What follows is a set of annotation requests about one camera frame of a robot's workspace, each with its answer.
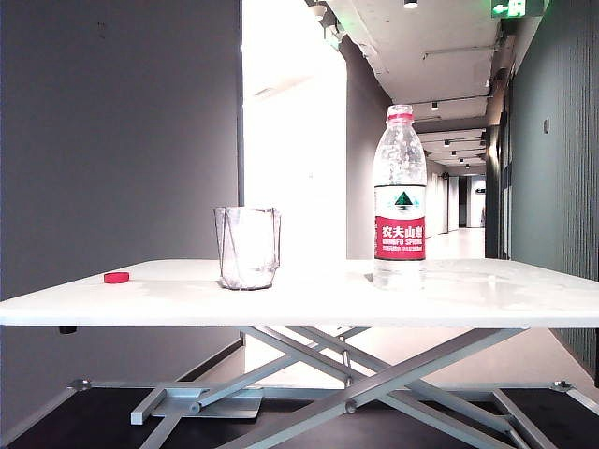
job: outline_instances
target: red label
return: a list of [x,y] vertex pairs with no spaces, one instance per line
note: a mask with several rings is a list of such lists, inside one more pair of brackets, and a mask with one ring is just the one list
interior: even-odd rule
[[374,258],[385,260],[421,260],[425,257],[424,217],[395,220],[376,217]]

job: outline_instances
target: exit sign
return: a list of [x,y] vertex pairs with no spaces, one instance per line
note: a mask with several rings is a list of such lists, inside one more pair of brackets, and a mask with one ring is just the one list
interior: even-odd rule
[[544,12],[544,0],[492,0],[490,16],[517,19],[524,16],[542,16]]

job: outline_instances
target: white table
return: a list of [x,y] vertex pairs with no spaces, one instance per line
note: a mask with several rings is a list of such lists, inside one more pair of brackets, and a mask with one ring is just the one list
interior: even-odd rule
[[[222,448],[272,447],[379,399],[474,447],[553,449],[555,446],[525,417],[515,424],[513,419],[485,412],[421,378],[529,327],[599,327],[599,282],[511,261],[427,261],[423,288],[408,292],[374,288],[369,281],[371,263],[363,261],[348,261],[345,267],[327,273],[281,269],[271,289],[252,292],[222,289],[216,282],[219,274],[216,261],[162,260],[119,270],[129,271],[131,281],[104,284],[102,275],[96,275],[4,301],[0,303],[0,324],[235,326],[286,353],[229,383],[213,385],[208,391],[192,385],[198,397],[193,398],[192,394],[190,410],[164,419],[143,449],[160,447],[182,417],[193,415],[221,398],[248,394],[243,388],[296,361],[345,381],[346,388]],[[351,328],[340,336],[317,329],[329,325]],[[302,344],[270,326],[286,326],[312,343]],[[467,326],[473,330],[390,366],[346,341],[374,326]],[[342,354],[343,363],[320,354],[326,348]],[[351,368],[350,361],[376,374],[366,377]],[[398,390],[403,387],[409,392]],[[132,423],[141,424],[174,391],[180,392],[181,385],[156,387],[132,412]],[[435,411],[411,393],[435,400],[509,435],[515,446]],[[508,409],[513,406],[507,402],[504,405]]]

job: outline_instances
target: water bottle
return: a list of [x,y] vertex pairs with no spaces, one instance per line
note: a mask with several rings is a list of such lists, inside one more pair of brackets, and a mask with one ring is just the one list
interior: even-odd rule
[[373,283],[384,289],[415,289],[424,276],[427,165],[412,127],[412,107],[394,105],[373,164]]

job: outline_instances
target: pink bottle cap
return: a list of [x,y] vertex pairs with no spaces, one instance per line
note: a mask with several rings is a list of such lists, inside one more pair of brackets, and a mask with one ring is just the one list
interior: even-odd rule
[[104,275],[104,283],[125,283],[129,281],[129,273],[126,271],[115,271]]

